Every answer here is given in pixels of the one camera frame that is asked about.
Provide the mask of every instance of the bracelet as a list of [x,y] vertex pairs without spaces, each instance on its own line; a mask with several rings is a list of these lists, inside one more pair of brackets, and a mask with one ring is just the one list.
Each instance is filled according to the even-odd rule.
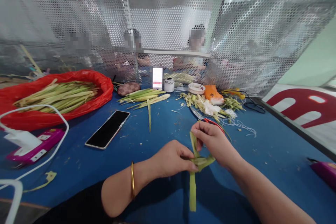
[[134,172],[133,172],[133,161],[131,164],[131,173],[132,173],[132,196],[133,196],[133,200],[135,199],[135,192],[134,192]]

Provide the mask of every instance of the white tape roll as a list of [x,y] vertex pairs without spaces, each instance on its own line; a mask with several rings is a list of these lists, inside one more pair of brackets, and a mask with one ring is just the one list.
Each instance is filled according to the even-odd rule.
[[188,85],[188,91],[195,95],[202,95],[205,92],[205,86],[198,84],[198,83],[190,83]]
[[164,80],[164,90],[167,93],[171,93],[174,91],[175,81],[172,78],[167,78]]

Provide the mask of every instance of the brown pouch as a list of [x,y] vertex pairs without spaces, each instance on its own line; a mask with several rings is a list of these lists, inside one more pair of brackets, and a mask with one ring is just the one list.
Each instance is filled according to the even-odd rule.
[[118,88],[118,94],[120,96],[125,96],[125,95],[128,95],[129,93],[133,93],[133,92],[138,91],[140,89],[141,89],[141,87],[138,83],[127,82],[127,83],[125,83],[124,85],[121,85]]

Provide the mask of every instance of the perforated screen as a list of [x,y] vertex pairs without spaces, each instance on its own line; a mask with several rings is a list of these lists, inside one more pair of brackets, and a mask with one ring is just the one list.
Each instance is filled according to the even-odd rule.
[[[150,83],[155,65],[177,85],[216,84],[264,96],[334,17],[335,4],[0,0],[0,74],[29,74],[32,63],[22,44],[40,68],[52,73],[89,68],[116,81]],[[203,57],[180,54],[186,51]]]

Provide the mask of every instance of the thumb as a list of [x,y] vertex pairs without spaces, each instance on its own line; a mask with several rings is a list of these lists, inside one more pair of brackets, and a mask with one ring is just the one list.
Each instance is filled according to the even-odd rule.
[[191,162],[190,160],[183,160],[182,159],[182,168],[183,170],[187,170],[189,172],[198,172],[198,167]]
[[208,134],[204,133],[201,130],[198,129],[192,129],[191,132],[194,134],[194,136],[198,139],[200,139],[202,142],[206,143],[208,138],[210,137]]

